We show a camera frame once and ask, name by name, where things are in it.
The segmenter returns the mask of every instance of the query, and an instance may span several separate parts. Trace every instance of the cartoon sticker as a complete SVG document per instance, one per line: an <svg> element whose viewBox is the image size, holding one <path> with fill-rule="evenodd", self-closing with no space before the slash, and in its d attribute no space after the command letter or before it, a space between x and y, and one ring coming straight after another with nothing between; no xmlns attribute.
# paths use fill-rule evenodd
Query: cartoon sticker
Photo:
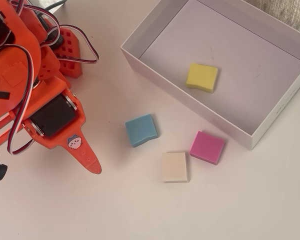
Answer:
<svg viewBox="0 0 300 240"><path fill-rule="evenodd" d="M68 138L68 147L71 149L77 150L82 145L81 137L77 135L73 135Z"/></svg>

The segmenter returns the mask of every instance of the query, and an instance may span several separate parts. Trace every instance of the sponge block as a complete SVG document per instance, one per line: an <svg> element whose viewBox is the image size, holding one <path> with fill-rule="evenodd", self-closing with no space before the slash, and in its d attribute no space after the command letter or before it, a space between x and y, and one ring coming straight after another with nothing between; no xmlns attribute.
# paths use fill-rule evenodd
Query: sponge block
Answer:
<svg viewBox="0 0 300 240"><path fill-rule="evenodd" d="M189 182L184 152L162 154L162 180L165 183Z"/></svg>
<svg viewBox="0 0 300 240"><path fill-rule="evenodd" d="M222 138L198 131L192 144L190 155L217 165L224 146L225 141Z"/></svg>
<svg viewBox="0 0 300 240"><path fill-rule="evenodd" d="M149 140L158 138L158 133L151 114L138 117L125 123L132 147L138 147Z"/></svg>
<svg viewBox="0 0 300 240"><path fill-rule="evenodd" d="M192 63L190 66L186 86L213 93L218 74L218 68Z"/></svg>

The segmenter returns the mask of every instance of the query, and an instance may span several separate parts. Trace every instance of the cable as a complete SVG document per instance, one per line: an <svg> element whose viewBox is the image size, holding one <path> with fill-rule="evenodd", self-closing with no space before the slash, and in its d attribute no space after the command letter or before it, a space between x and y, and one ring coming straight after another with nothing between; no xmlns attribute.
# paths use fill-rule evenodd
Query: cable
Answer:
<svg viewBox="0 0 300 240"><path fill-rule="evenodd" d="M20 16L21 15L21 12L22 12L22 9L24 8L24 5L25 5L25 0L19 0L18 2L18 5L16 7L16 13Z"/></svg>
<svg viewBox="0 0 300 240"><path fill-rule="evenodd" d="M17 2L15 2L15 1L12 1L11 3L12 3L13 6L17 5ZM40 46L44 47L44 46L51 46L51 45L55 44L58 41L59 37L60 37L60 25L59 25L58 19L52 13L50 13L49 11L45 10L42 7L25 4L23 6L23 8L31 9L31 10L34 10L36 12L42 13L43 15L46 15L46 16L48 16L52 19L52 21L56 25L56 28L58 29L58 34L53 40L44 41L43 43L40 44Z"/></svg>
<svg viewBox="0 0 300 240"><path fill-rule="evenodd" d="M54 8L56 8L56 7L58 7L58 6L62 5L62 4L64 4L66 1L67 1L67 0L57 1L57 2L55 2L54 4L51 4L50 6L47 6L47 7L45 8L45 10L50 11L51 9L54 9Z"/></svg>
<svg viewBox="0 0 300 240"><path fill-rule="evenodd" d="M87 35L84 33L84 31L82 31L77 26L68 25L68 24L62 24L62 25L60 25L60 27L63 27L63 28L66 28L66 29L72 29L72 30L75 30L78 33L80 33L81 36L84 38L86 44L89 46L91 52L95 56L96 60L85 60L85 59L71 58L71 57L58 57L59 60L69 61L69 62L75 62L75 63L85 63L85 64L95 64L95 63L98 62L98 60L99 60L99 54L97 53L97 51L92 46L91 42L89 41L89 39L88 39ZM55 31L56 29L57 29L57 27L55 27L55 26L52 27L52 28L50 28L50 30L48 30L48 35L51 34L53 31Z"/></svg>
<svg viewBox="0 0 300 240"><path fill-rule="evenodd" d="M19 2L17 3L16 12L18 13L19 16L21 15L24 5L25 5L25 0L19 0ZM5 39L0 43L0 46L2 46L3 44L6 43L10 34L11 34L11 30L9 30L9 33L6 35Z"/></svg>
<svg viewBox="0 0 300 240"><path fill-rule="evenodd" d="M18 48L18 49L21 49L22 51L24 51L24 53L26 55L27 63L28 63L28 76L27 76L27 84L26 84L26 87L25 87L25 92L24 92L22 101L19 104L20 107L19 107L19 110L17 111L17 114L15 116L13 125L12 125L11 130L10 130L9 135L8 135L8 141L7 141L7 143L8 143L8 146L7 146L8 152L11 155L17 155L17 154L20 154L20 153L24 152L25 150L27 150L34 142L34 140L32 139L31 141L29 141L23 147L19 148L16 151L12 151L14 137L15 137L16 133L18 132L18 129L21 126L21 122L22 122L22 120L25 116L26 109L27 109L27 106L28 106L29 101L30 101L30 97L31 97L32 89L33 89L33 84L34 84L34 81L35 81L34 62L33 62L33 59L31 57L31 54L29 53L29 51L27 49L25 49L23 46L16 45L16 44L5 44L5 45L0 46L0 50L5 49L5 48Z"/></svg>

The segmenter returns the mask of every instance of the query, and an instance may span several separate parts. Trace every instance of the table surface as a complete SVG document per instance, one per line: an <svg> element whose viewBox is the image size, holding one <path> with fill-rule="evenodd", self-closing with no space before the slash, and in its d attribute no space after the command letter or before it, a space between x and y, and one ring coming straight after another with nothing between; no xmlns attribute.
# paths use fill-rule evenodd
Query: table surface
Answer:
<svg viewBox="0 0 300 240"><path fill-rule="evenodd" d="M103 172L89 173L61 147L35 143L12 157L4 144L0 240L300 239L300 90L256 148L243 148L127 63L120 45L157 2L69 0L57 11L100 54L72 91ZM90 57L83 46L82 55ZM149 113L160 137L130 147L125 121ZM162 183L162 153L188 151L202 130L227 140L219 165L188 156L190 182Z"/></svg>

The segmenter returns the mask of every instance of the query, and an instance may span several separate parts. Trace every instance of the box wall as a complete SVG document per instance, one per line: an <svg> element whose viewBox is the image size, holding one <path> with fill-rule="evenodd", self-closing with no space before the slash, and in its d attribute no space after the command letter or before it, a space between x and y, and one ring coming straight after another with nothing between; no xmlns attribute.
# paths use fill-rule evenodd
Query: box wall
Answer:
<svg viewBox="0 0 300 240"><path fill-rule="evenodd" d="M286 107L288 102L293 98L296 92L300 89L300 75L288 89L288 91L284 94L281 100L277 103L271 113L266 117L260 127L255 131L252 135L252 148L256 146L262 136L266 133L272 123L277 119L283 109Z"/></svg>
<svg viewBox="0 0 300 240"><path fill-rule="evenodd" d="M161 0L122 47L139 59L188 0Z"/></svg>
<svg viewBox="0 0 300 240"><path fill-rule="evenodd" d="M127 61L137 73L143 75L144 77L152 81L158 87L162 88L164 91L169 93L182 104L190 108L192 111L194 111L195 113L203 117L205 120L209 121L219 129L224 131L226 134L234 138L247 149L252 149L252 137L249 134L242 131L240 128L233 125L220 115L216 114L186 92L182 91L180 88L178 88L170 81L159 75L157 72L153 71L151 68L146 66L140 60L132 56L125 49L121 49Z"/></svg>
<svg viewBox="0 0 300 240"><path fill-rule="evenodd" d="M243 0L198 0L300 60L300 32Z"/></svg>

